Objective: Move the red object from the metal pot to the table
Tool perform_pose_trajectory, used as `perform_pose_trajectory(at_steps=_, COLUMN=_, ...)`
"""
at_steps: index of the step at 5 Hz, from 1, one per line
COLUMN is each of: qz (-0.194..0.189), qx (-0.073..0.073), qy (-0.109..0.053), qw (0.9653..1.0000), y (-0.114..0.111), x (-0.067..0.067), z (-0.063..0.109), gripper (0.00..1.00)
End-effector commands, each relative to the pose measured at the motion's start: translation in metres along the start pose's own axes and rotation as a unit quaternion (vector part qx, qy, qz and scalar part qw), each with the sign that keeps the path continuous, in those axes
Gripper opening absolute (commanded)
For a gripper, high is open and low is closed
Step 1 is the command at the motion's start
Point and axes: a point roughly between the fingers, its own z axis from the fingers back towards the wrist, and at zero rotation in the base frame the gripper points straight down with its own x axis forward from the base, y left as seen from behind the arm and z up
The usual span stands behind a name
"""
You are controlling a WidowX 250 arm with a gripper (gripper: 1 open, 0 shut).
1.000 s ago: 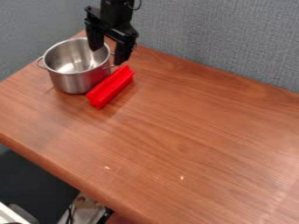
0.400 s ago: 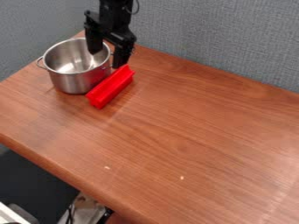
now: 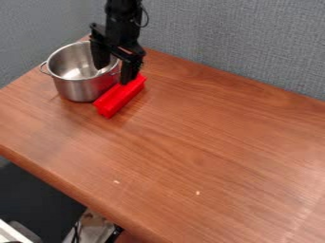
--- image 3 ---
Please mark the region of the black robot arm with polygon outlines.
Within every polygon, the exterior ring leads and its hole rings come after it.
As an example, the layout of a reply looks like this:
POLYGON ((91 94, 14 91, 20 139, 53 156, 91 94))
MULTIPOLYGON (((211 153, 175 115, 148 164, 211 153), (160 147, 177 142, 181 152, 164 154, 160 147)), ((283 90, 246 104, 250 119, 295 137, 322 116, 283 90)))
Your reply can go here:
POLYGON ((89 24, 89 50, 93 66, 101 69, 113 56, 121 61, 119 82, 127 84, 137 75, 145 51, 137 43, 144 7, 141 0, 107 0, 105 24, 89 24))

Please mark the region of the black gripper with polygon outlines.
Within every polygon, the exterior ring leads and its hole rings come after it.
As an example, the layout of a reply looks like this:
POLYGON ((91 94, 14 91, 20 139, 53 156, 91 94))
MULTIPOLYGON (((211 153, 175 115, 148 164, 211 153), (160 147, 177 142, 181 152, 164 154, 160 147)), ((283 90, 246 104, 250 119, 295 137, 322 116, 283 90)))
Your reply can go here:
POLYGON ((89 50, 93 66, 97 70, 111 63, 113 55, 121 61, 120 83, 127 84, 137 76, 141 60, 131 56, 143 57, 144 50, 137 43, 140 26, 135 22, 112 22, 107 25, 89 24, 89 50))

